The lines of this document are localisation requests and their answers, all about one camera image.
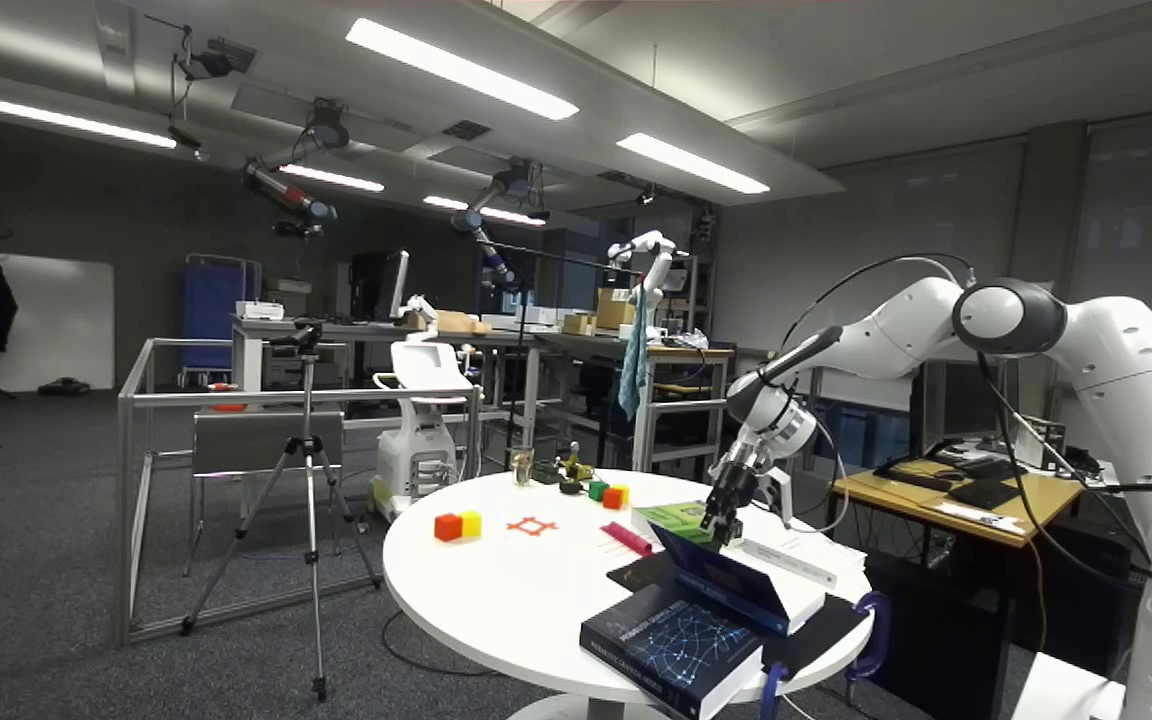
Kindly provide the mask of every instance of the box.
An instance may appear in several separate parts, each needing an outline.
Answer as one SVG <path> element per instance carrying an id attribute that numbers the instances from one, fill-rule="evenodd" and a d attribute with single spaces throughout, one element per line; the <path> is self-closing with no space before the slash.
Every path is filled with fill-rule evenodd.
<path id="1" fill-rule="evenodd" d="M 469 316 L 469 313 L 436 313 L 433 318 L 436 335 L 490 335 L 491 323 Z"/>
<path id="2" fill-rule="evenodd" d="M 565 335 L 594 335 L 594 330 L 596 330 L 594 313 L 565 316 Z"/>
<path id="3" fill-rule="evenodd" d="M 631 297 L 627 297 L 627 287 L 599 287 L 596 326 L 621 330 L 621 323 L 631 323 Z"/>

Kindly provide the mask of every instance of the ceiling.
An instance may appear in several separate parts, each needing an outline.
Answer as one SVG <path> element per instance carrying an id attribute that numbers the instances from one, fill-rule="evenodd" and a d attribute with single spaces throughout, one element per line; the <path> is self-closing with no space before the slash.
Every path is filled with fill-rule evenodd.
<path id="1" fill-rule="evenodd" d="M 357 16 L 423 35 L 581 102 L 536 118 L 344 39 Z M 350 152 L 388 201 L 472 194 L 534 156 L 556 211 L 662 183 L 721 209 L 738 191 L 621 152 L 651 132 L 774 183 L 836 191 L 851 159 L 1152 111 L 1152 0 L 0 0 L 0 95 L 164 129 L 167 54 L 214 35 L 257 46 L 202 79 L 188 129 L 214 163 L 288 146 L 317 95 L 350 106 Z M 443 135 L 485 125 L 482 140 Z"/>

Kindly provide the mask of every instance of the small object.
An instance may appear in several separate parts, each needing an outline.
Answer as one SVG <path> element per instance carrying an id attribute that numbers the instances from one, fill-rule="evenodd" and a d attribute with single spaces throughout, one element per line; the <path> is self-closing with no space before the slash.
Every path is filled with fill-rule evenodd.
<path id="1" fill-rule="evenodd" d="M 462 538 L 482 538 L 482 534 L 485 534 L 485 516 L 462 513 Z"/>
<path id="2" fill-rule="evenodd" d="M 607 497 L 604 479 L 583 482 L 583 497 L 594 497 L 596 504 Z"/>
<path id="3" fill-rule="evenodd" d="M 433 518 L 433 534 L 443 538 L 443 542 L 462 538 L 462 533 L 463 533 L 463 516 L 462 513 L 443 513 L 443 516 Z"/>
<path id="4" fill-rule="evenodd" d="M 611 482 L 607 493 L 604 493 L 604 509 L 623 509 L 627 504 L 627 489 L 623 482 Z"/>
<path id="5" fill-rule="evenodd" d="M 570 456 L 556 456 L 554 469 L 560 473 L 560 493 L 581 497 L 583 479 L 594 479 L 594 469 L 581 464 L 581 439 L 573 439 Z"/>
<path id="6" fill-rule="evenodd" d="M 534 482 L 536 451 L 514 451 L 514 479 Z"/>
<path id="7" fill-rule="evenodd" d="M 506 524 L 506 529 L 523 533 L 523 534 L 540 534 L 540 533 L 560 529 L 560 524 L 544 518 L 544 516 L 520 516 L 520 518 Z"/>
<path id="8" fill-rule="evenodd" d="M 604 533 L 607 533 L 618 542 L 631 547 L 635 555 L 651 555 L 651 542 L 649 542 L 641 533 L 631 533 L 631 529 L 623 529 L 623 524 L 604 524 Z"/>

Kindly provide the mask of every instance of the ceiling light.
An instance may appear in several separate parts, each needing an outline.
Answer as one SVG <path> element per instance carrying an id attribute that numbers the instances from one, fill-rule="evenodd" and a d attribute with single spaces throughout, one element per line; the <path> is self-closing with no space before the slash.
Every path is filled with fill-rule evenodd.
<path id="1" fill-rule="evenodd" d="M 423 71 L 433 71 L 441 79 L 463 84 L 472 90 L 498 95 L 506 102 L 517 102 L 523 111 L 547 115 L 547 118 L 575 115 L 575 102 L 570 102 L 570 100 L 560 100 L 560 95 L 554 95 L 544 89 L 534 89 L 534 84 L 514 79 L 514 77 L 499 77 L 499 71 L 491 71 L 491 67 L 485 67 L 478 61 L 463 61 L 455 51 L 433 46 L 433 45 L 423 45 L 418 35 L 403 35 L 403 32 L 385 29 L 376 19 L 364 19 L 364 16 L 350 29 L 344 39 L 352 39 L 352 45 L 359 45 L 368 51 L 394 54 L 399 64 L 423 67 Z"/>
<path id="2" fill-rule="evenodd" d="M 450 211 L 463 211 L 469 202 L 455 194 L 423 194 L 430 209 L 450 209 Z M 530 225 L 540 228 L 540 216 L 523 216 L 523 211 L 509 211 L 509 209 L 485 209 L 485 216 L 506 218 L 506 225 Z"/>
<path id="3" fill-rule="evenodd" d="M 20 118 L 36 118 L 36 125 L 108 135 L 108 140 L 127 140 L 127 145 L 175 146 L 175 140 L 161 135 L 161 132 L 141 132 L 141 129 L 125 129 L 125 125 L 104 125 L 104 118 L 48 111 L 48 106 L 12 102 L 12 100 L 0 100 L 0 115 L 20 115 Z"/>
<path id="4" fill-rule="evenodd" d="M 385 191 L 385 183 L 376 183 L 376 178 L 364 178 L 364 175 L 341 175 L 341 172 L 320 172 L 320 168 L 308 168 L 308 163 L 285 163 L 280 172 L 285 172 L 285 175 L 320 178 L 320 183 L 357 187 L 357 191 Z"/>
<path id="5" fill-rule="evenodd" d="M 649 156 L 649 159 L 655 159 L 655 163 L 692 172 L 692 175 L 699 175 L 699 178 L 724 183 L 724 187 L 734 187 L 734 191 L 741 191 L 741 194 L 766 194 L 766 191 L 770 191 L 770 183 L 762 183 L 762 178 L 754 178 L 754 175 L 741 175 L 741 172 L 734 172 L 734 168 L 724 168 L 724 163 L 716 163 L 716 159 L 706 159 L 706 156 L 698 156 L 698 152 L 686 152 L 686 146 L 665 145 L 665 140 L 646 135 L 646 132 L 621 135 L 621 146 L 641 152 L 641 156 Z"/>

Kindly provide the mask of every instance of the black stand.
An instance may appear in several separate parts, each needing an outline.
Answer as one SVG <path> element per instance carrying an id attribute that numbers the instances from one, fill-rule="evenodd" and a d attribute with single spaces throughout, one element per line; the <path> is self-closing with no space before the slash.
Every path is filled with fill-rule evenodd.
<path id="1" fill-rule="evenodd" d="M 235 555 L 235 547 L 248 538 L 257 513 L 263 504 L 263 497 L 274 493 L 274 482 L 285 475 L 288 464 L 301 460 L 304 469 L 304 566 L 308 566 L 308 601 L 313 601 L 313 647 L 317 647 L 317 671 L 313 671 L 313 696 L 327 698 L 327 661 L 323 661 L 323 593 L 320 593 L 320 516 L 317 516 L 317 469 L 323 469 L 327 475 L 327 497 L 341 509 L 341 518 L 352 524 L 352 513 L 344 509 L 344 497 L 338 489 L 332 469 L 323 464 L 323 439 L 313 437 L 313 380 L 317 380 L 317 343 L 320 343 L 320 323 L 304 323 L 297 326 L 297 338 L 285 338 L 301 352 L 301 374 L 304 374 L 304 402 L 301 402 L 301 437 L 294 437 L 274 469 L 274 475 L 261 482 L 257 504 L 240 516 L 240 529 L 233 533 L 204 594 L 191 603 L 191 613 L 181 618 L 181 637 L 188 637 L 209 603 L 209 594 L 217 593 L 230 558 Z M 379 570 L 368 558 L 368 547 L 359 542 L 359 555 L 368 562 L 372 582 L 379 587 Z"/>

